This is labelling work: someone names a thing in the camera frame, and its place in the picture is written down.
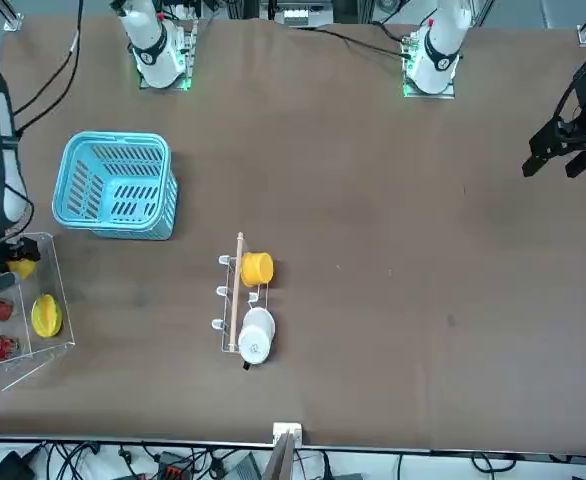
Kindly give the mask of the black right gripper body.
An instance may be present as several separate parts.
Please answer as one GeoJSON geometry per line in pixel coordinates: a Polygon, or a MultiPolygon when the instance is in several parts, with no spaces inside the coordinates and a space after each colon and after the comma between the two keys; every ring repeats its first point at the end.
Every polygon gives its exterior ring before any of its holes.
{"type": "Polygon", "coordinates": [[[23,257],[23,241],[21,238],[0,242],[0,275],[16,273],[17,264],[23,257]]]}

